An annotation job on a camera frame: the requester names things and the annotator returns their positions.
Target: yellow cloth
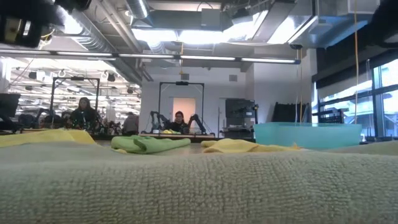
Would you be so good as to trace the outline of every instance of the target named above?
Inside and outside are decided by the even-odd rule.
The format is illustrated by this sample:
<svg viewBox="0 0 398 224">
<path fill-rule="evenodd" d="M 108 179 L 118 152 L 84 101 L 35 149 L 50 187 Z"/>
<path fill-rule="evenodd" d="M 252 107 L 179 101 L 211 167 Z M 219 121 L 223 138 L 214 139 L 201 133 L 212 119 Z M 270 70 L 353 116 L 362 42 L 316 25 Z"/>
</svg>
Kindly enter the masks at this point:
<svg viewBox="0 0 398 224">
<path fill-rule="evenodd" d="M 281 152 L 281 151 L 298 151 L 297 146 L 285 147 L 275 145 L 260 145 L 245 140 L 222 139 L 219 141 L 202 141 L 204 153 L 223 152 L 223 153 L 239 153 L 239 152 Z"/>
<path fill-rule="evenodd" d="M 28 134 L 0 136 L 0 147 L 17 146 L 26 143 L 75 141 L 83 144 L 95 144 L 86 131 L 52 129 Z"/>
</svg>

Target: green cloth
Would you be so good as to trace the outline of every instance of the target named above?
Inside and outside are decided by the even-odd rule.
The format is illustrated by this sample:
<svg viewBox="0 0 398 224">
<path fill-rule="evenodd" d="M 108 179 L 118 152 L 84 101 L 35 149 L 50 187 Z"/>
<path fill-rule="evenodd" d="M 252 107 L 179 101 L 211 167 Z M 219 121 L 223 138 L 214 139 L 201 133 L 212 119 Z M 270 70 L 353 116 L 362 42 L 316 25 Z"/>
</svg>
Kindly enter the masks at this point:
<svg viewBox="0 0 398 224">
<path fill-rule="evenodd" d="M 111 141 L 113 149 L 124 149 L 126 152 L 138 154 L 163 152 L 189 144 L 191 144 L 191 140 L 189 139 L 171 140 L 142 136 L 114 137 Z"/>
</svg>

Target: doorway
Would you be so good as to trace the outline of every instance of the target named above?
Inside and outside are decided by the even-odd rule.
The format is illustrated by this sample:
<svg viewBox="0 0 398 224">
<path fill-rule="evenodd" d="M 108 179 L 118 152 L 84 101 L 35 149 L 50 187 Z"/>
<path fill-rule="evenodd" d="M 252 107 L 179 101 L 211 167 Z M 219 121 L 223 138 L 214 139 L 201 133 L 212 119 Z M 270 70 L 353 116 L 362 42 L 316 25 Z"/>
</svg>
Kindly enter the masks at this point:
<svg viewBox="0 0 398 224">
<path fill-rule="evenodd" d="M 195 114 L 196 100 L 194 98 L 173 98 L 172 121 L 176 112 L 181 111 L 184 114 L 184 121 L 187 123 L 191 115 Z"/>
</svg>

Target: yellow cable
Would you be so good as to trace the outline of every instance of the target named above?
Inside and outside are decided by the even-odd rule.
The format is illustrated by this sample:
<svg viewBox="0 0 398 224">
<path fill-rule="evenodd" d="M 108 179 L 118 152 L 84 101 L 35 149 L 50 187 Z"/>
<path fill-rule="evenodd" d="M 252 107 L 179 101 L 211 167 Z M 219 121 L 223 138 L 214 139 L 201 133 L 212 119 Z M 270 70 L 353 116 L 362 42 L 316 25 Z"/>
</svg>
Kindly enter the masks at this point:
<svg viewBox="0 0 398 224">
<path fill-rule="evenodd" d="M 356 108 L 358 105 L 358 82 L 359 82 L 359 61 L 358 61 L 358 29 L 356 20 L 356 10 L 357 10 L 356 0 L 354 0 L 354 28 L 355 28 L 355 64 L 356 64 L 356 88 L 355 88 L 355 114 L 354 123 L 356 124 Z"/>
<path fill-rule="evenodd" d="M 49 34 L 45 34 L 45 35 L 43 35 L 42 36 L 42 38 L 44 38 L 44 37 L 48 37 L 49 35 L 51 35 L 51 34 L 53 34 L 54 33 L 54 31 L 55 31 L 55 29 L 53 29 Z"/>
<path fill-rule="evenodd" d="M 300 49 L 300 60 L 303 60 L 303 48 Z M 303 66 L 300 64 L 300 124 L 303 118 Z"/>
</svg>

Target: teal plastic bin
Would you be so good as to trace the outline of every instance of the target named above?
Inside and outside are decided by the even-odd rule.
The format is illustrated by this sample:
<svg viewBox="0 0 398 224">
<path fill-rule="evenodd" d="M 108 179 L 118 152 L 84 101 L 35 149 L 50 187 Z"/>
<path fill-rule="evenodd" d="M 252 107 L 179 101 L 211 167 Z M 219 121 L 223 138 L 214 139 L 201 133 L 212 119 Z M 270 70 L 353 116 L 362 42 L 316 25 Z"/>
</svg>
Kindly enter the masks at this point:
<svg viewBox="0 0 398 224">
<path fill-rule="evenodd" d="M 254 125 L 258 144 L 293 146 L 323 150 L 357 146 L 361 141 L 360 124 L 266 123 Z"/>
</svg>

